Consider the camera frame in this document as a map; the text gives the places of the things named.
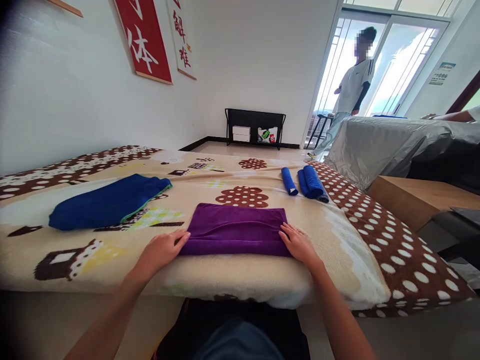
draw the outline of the purple towel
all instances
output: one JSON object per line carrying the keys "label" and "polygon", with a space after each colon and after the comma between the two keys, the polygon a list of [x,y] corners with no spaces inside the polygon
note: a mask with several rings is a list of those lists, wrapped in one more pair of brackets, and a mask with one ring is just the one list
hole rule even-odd
{"label": "purple towel", "polygon": [[199,203],[180,255],[260,254],[291,257],[280,238],[282,208],[257,209]]}

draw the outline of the glass door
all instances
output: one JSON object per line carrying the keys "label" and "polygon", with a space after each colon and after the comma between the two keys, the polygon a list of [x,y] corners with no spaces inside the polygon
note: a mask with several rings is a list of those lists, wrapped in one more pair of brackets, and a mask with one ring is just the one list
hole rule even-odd
{"label": "glass door", "polygon": [[355,65],[357,61],[354,53],[357,35],[360,31],[370,26],[376,29],[376,38],[368,53],[368,56],[373,57],[389,18],[389,16],[351,11],[343,11],[340,14],[340,19],[338,19],[335,34],[330,45],[325,70],[321,78],[316,103],[308,125],[305,148],[307,148],[308,144],[309,149],[314,148],[318,138],[325,137],[325,132],[328,128],[324,128],[323,134],[320,133],[325,118],[321,120],[322,123],[316,126],[319,120],[317,114],[327,115],[334,111],[338,98],[334,91],[339,87],[345,72]]}
{"label": "glass door", "polygon": [[305,149],[313,149],[325,137],[328,126],[318,114],[333,113],[338,95],[334,94],[345,72],[352,67],[355,41],[359,32],[373,26],[375,41],[367,54],[375,70],[359,116],[395,115],[422,70],[448,22],[418,17],[372,14],[343,10],[330,44],[313,112],[308,121]]}
{"label": "glass door", "polygon": [[442,21],[391,16],[360,116],[395,115],[446,27]]}

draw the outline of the poster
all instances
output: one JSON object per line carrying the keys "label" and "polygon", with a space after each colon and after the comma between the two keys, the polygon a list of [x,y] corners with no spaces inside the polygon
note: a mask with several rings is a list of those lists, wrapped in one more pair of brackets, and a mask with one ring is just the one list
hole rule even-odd
{"label": "poster", "polygon": [[184,5],[180,1],[183,0],[166,0],[173,43],[175,44],[176,63],[179,72],[197,80],[194,76],[194,64],[191,57],[193,50],[189,42],[186,19],[182,10]]}
{"label": "poster", "polygon": [[442,62],[430,79],[430,85],[440,85],[445,83],[445,79],[449,76],[450,71],[455,67],[453,62]]}
{"label": "poster", "polygon": [[135,73],[173,85],[154,0],[115,0],[115,3]]}

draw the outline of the folded towel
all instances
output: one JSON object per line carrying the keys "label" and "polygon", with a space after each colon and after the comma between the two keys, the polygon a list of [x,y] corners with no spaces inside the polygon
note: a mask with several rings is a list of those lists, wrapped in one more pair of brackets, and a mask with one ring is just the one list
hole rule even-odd
{"label": "folded towel", "polygon": [[199,203],[180,255],[260,254],[291,257],[279,235],[282,208],[258,209]]}
{"label": "folded towel", "polygon": [[62,201],[50,214],[48,225],[63,231],[118,225],[171,187],[167,178],[134,174]]}
{"label": "folded towel", "polygon": [[281,169],[281,178],[283,179],[283,185],[285,185],[286,192],[288,195],[295,196],[299,193],[295,187],[292,176],[290,175],[290,170],[288,167],[283,167]]}
{"label": "folded towel", "polygon": [[315,169],[308,165],[298,171],[298,181],[303,195],[308,199],[317,199],[328,203],[329,197]]}

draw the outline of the white t-shirt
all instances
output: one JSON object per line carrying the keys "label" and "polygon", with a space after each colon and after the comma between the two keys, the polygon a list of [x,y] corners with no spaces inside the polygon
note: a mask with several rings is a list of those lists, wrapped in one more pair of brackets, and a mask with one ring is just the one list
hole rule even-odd
{"label": "white t-shirt", "polygon": [[480,122],[480,105],[467,110],[473,120]]}
{"label": "white t-shirt", "polygon": [[359,100],[363,83],[372,83],[374,71],[375,64],[373,59],[363,60],[346,71],[340,83],[341,91],[337,100],[336,113],[352,112]]}

